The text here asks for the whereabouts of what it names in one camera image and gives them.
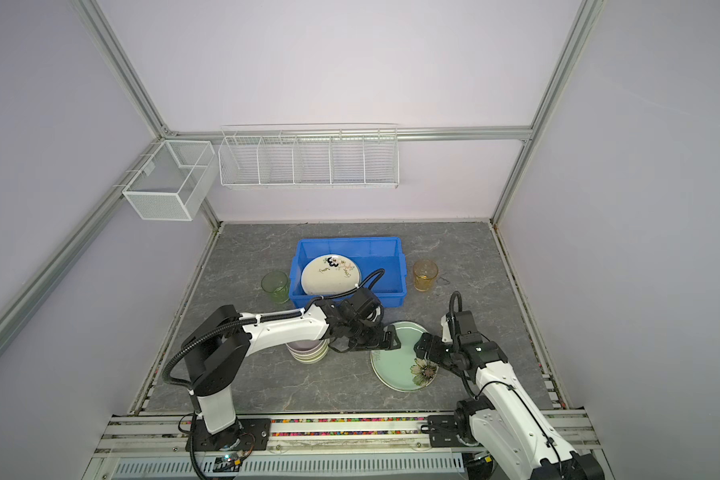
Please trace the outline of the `green flower plate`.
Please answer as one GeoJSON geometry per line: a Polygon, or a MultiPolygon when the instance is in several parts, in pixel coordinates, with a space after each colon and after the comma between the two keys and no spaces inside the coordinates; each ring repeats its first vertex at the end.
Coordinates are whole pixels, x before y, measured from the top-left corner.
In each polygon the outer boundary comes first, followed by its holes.
{"type": "Polygon", "coordinates": [[[411,321],[393,324],[400,348],[372,351],[371,368],[377,378],[388,388],[398,392],[414,392],[429,386],[438,373],[438,366],[420,359],[414,352],[415,344],[427,330],[411,321]]]}

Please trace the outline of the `cream floral plate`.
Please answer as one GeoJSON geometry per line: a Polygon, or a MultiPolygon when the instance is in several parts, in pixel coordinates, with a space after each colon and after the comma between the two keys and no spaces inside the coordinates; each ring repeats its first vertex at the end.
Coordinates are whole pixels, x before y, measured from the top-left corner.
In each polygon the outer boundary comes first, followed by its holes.
{"type": "Polygon", "coordinates": [[[310,261],[301,273],[301,288],[306,295],[333,295],[346,292],[361,282],[361,271],[351,259],[323,255],[310,261]]]}

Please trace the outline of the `purple top bowl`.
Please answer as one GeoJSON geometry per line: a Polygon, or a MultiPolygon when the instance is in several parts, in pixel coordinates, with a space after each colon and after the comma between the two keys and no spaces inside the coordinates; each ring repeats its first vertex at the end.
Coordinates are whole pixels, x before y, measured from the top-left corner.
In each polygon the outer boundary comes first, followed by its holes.
{"type": "Polygon", "coordinates": [[[306,355],[311,354],[322,348],[326,344],[325,340],[307,340],[307,341],[296,341],[286,344],[286,347],[296,354],[306,355]]]}

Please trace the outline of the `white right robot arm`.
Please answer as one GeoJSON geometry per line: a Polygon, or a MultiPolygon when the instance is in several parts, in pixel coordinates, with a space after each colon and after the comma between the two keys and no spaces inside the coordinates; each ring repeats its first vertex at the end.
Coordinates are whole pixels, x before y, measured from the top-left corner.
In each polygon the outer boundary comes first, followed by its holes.
{"type": "Polygon", "coordinates": [[[450,343],[424,333],[414,346],[429,360],[471,381],[478,392],[457,404],[460,436],[477,443],[510,479],[603,479],[591,454],[580,454],[552,427],[518,380],[507,355],[480,333],[450,343]]]}

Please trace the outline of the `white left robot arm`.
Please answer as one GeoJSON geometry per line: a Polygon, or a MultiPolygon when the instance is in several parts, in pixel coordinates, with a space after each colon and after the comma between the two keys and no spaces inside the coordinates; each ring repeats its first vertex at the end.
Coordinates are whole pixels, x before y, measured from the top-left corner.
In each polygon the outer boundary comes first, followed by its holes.
{"type": "Polygon", "coordinates": [[[337,300],[317,297],[300,309],[241,313],[224,305],[198,327],[166,364],[164,382],[187,390],[194,413],[211,435],[238,428],[231,385],[243,361],[262,350],[301,341],[339,341],[344,352],[401,347],[384,307],[362,290],[337,300]]]}

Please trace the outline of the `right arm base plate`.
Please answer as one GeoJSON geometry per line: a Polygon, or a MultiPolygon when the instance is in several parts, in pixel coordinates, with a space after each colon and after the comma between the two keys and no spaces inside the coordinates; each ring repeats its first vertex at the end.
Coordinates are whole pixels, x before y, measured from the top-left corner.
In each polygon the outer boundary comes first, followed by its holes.
{"type": "Polygon", "coordinates": [[[459,426],[453,414],[429,415],[420,431],[428,436],[429,444],[434,448],[471,446],[460,435],[459,426]]]}

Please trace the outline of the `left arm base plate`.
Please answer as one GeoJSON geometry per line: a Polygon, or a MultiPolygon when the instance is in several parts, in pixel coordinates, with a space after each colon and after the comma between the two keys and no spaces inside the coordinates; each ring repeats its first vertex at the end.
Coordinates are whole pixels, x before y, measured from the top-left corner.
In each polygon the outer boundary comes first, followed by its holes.
{"type": "Polygon", "coordinates": [[[205,421],[199,418],[190,427],[186,451],[189,451],[190,444],[196,452],[265,450],[271,425],[269,418],[238,418],[231,427],[211,434],[205,421]]]}

